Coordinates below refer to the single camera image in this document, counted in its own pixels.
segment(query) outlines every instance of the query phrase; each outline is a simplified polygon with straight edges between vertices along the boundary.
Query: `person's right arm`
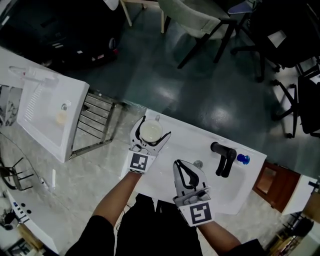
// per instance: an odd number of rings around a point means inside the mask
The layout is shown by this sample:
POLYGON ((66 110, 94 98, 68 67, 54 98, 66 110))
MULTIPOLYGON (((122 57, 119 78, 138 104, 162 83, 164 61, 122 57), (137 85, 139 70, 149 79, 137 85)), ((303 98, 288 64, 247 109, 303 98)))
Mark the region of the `person's right arm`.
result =
POLYGON ((233 234, 215 221, 199 225, 198 228, 219 256, 241 245, 240 241, 233 234))

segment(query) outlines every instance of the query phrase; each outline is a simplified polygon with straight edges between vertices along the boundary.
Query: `faucet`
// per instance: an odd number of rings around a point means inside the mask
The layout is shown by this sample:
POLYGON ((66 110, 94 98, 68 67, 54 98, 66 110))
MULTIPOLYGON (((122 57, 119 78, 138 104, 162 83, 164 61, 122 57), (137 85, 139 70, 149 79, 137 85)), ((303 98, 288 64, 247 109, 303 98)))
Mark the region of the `faucet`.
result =
POLYGON ((210 146, 213 152, 221 155, 220 163, 215 174, 227 178, 229 176, 232 164, 237 157, 237 151, 233 148, 229 148, 219 144, 218 142, 213 142, 210 146))

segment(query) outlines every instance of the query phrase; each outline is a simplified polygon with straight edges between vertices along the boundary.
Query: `mug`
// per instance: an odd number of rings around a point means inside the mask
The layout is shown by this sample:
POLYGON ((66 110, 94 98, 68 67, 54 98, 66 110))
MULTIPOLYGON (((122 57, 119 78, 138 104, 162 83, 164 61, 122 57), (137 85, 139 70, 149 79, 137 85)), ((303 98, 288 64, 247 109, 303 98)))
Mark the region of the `mug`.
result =
POLYGON ((157 115, 155 120, 144 121, 140 127, 141 138, 148 143, 154 143, 162 137, 162 126, 159 123, 160 116, 157 115))

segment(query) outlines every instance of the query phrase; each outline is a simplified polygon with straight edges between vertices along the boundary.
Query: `wire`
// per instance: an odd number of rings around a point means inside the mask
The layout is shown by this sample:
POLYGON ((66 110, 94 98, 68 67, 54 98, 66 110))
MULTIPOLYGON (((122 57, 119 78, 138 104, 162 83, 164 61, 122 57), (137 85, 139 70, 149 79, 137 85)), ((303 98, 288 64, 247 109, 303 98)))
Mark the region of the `wire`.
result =
POLYGON ((119 223, 116 225, 116 227, 115 227, 116 231, 119 231, 119 227, 120 227, 120 224, 121 224, 121 222, 122 222, 122 218, 123 218, 124 215, 125 215, 125 209, 123 209, 120 222, 119 222, 119 223))
POLYGON ((29 164, 30 164, 30 166, 31 166, 34 174, 37 176, 39 182, 42 183, 41 180, 40 180, 40 177, 39 177, 38 173, 36 172, 35 168, 34 168, 33 165, 31 164, 29 158, 28 158, 28 157, 26 156, 26 154, 22 151, 22 149, 21 149, 16 143, 14 143, 10 138, 8 138, 6 135, 4 135, 2 132, 0 132, 0 134, 1 134, 3 137, 5 137, 8 141, 10 141, 11 143, 13 143, 13 144, 20 150, 20 152, 23 154, 24 158, 29 162, 29 164))

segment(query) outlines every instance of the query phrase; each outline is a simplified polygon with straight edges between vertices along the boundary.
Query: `sink drain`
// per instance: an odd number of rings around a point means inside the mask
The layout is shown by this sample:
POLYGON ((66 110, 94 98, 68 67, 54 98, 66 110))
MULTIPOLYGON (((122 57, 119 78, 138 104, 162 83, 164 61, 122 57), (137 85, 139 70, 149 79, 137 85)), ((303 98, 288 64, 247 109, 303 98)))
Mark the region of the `sink drain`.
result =
POLYGON ((204 165, 204 163, 200 160, 194 161, 193 165, 199 169, 202 168, 202 166, 204 165))

